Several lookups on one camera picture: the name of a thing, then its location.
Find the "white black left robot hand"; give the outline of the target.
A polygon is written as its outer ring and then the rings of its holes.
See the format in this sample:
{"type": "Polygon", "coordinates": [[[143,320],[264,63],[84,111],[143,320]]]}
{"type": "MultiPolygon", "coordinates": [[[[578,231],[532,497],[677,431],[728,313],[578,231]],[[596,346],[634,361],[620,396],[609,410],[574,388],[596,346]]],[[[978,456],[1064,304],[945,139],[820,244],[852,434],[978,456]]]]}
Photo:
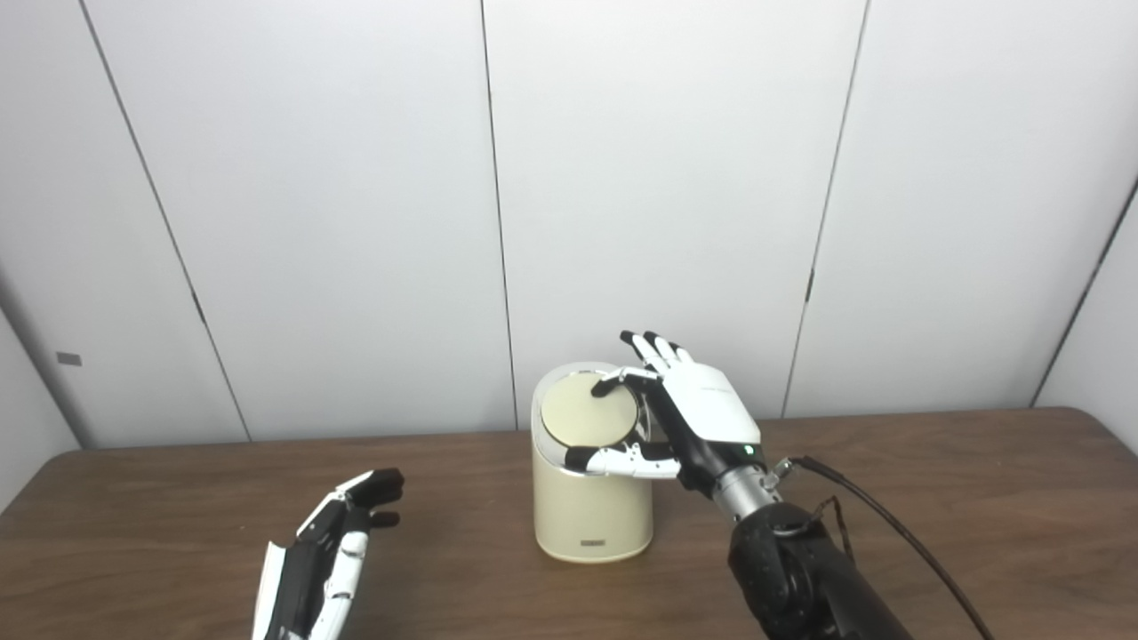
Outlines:
{"type": "Polygon", "coordinates": [[[398,526],[382,506],[403,497],[397,468],[370,470],[329,491],[292,544],[269,543],[253,607],[251,639],[338,639],[365,567],[374,528],[398,526]]]}

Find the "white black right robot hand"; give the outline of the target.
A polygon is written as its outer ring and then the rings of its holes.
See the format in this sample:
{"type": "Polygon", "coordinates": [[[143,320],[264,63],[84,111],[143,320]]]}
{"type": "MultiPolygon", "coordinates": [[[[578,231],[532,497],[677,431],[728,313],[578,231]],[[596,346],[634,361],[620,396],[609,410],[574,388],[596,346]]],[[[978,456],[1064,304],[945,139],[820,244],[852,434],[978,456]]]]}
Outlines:
{"type": "Polygon", "coordinates": [[[569,446],[564,469],[586,476],[676,478],[706,498],[719,479],[737,468],[769,469],[761,433],[742,397],[721,370],[699,362],[686,348],[659,333],[621,333],[640,356],[638,367],[602,374],[589,389],[607,397],[630,389],[663,432],[663,443],[626,435],[608,446],[569,446]]]}

